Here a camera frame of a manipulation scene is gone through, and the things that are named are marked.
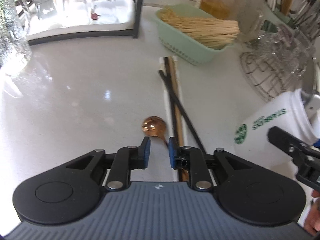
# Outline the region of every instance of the light green container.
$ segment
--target light green container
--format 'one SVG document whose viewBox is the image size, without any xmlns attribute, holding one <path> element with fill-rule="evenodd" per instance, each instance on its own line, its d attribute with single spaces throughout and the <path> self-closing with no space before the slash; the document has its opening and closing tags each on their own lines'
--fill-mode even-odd
<svg viewBox="0 0 320 240">
<path fill-rule="evenodd" d="M 213 17 L 203 10 L 188 4 L 177 4 L 169 6 L 179 16 L 185 17 Z M 155 20 L 158 24 L 159 39 L 164 46 L 172 50 L 174 53 L 184 58 L 193 65 L 203 64 L 213 59 L 214 55 L 223 51 L 223 49 L 210 49 L 201 43 L 195 41 L 193 38 L 185 35 L 181 31 L 173 28 L 169 24 L 163 22 L 159 18 L 159 13 L 164 10 L 156 12 Z"/>
</svg>

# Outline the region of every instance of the green starbucks logo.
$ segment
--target green starbucks logo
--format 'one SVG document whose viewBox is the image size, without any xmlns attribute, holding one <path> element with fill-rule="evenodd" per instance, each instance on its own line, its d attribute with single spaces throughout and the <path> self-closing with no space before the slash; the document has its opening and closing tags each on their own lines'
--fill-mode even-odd
<svg viewBox="0 0 320 240">
<path fill-rule="evenodd" d="M 244 123 L 239 126 L 239 128 L 236 130 L 235 134 L 235 143 L 236 144 L 242 144 L 245 140 L 245 137 L 247 136 L 247 125 Z"/>
</svg>

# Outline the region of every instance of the silver rivet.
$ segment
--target silver rivet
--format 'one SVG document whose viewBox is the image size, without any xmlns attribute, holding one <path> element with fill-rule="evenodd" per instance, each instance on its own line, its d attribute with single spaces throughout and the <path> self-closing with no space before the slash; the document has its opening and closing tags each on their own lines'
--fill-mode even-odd
<svg viewBox="0 0 320 240">
<path fill-rule="evenodd" d="M 118 180 L 110 181 L 107 184 L 107 187 L 111 188 L 111 189 L 119 189 L 119 188 L 122 188 L 122 186 L 123 186 L 123 183 L 121 181 L 118 181 Z"/>
<path fill-rule="evenodd" d="M 309 161 L 312 161 L 312 162 L 315 160 L 313 157 L 311 157 L 311 156 L 309 156 L 309 155 L 307 155 L 307 159 L 308 159 Z"/>
<path fill-rule="evenodd" d="M 206 180 L 201 180 L 196 183 L 196 187 L 198 189 L 208 189 L 212 186 L 212 184 Z"/>
<path fill-rule="evenodd" d="M 223 152 L 223 151 L 224 151 L 224 148 L 221 148 L 221 147 L 216 148 L 216 151 L 217 151 L 218 153 Z"/>
</svg>

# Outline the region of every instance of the white countertop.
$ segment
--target white countertop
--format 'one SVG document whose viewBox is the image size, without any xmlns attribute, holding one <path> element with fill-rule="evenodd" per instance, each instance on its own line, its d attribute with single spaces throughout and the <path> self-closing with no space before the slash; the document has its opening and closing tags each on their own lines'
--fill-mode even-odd
<svg viewBox="0 0 320 240">
<path fill-rule="evenodd" d="M 93 149 L 114 153 L 140 145 L 145 117 L 167 120 L 159 57 L 172 55 L 158 40 L 144 7 L 139 39 L 98 37 L 32 46 L 28 82 L 17 82 L 22 98 L 2 93 L 0 107 L 0 234 L 19 219 L 12 193 L 25 179 Z M 263 100 L 247 83 L 240 48 L 226 49 L 213 62 L 192 66 L 179 58 L 183 102 L 208 153 L 233 151 L 237 124 Z M 188 135 L 188 144 L 196 146 Z M 168 153 L 152 139 L 149 167 L 133 171 L 132 180 L 173 181 Z"/>
</svg>

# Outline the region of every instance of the basket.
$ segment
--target basket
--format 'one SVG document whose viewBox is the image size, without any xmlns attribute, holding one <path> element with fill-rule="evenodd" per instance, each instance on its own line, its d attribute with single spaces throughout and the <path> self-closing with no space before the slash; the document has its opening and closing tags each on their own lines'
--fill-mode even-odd
<svg viewBox="0 0 320 240">
<path fill-rule="evenodd" d="M 180 16 L 185 17 L 213 17 L 210 14 L 188 4 L 177 4 L 169 6 L 172 10 Z M 210 49 L 193 38 L 190 38 L 181 31 L 173 28 L 169 24 L 163 22 L 159 17 L 159 13 L 164 10 L 156 11 L 155 20 L 158 24 L 159 39 L 168 49 L 190 62 L 192 65 L 199 65 L 209 62 L 214 55 L 223 51 L 223 49 Z"/>
</svg>

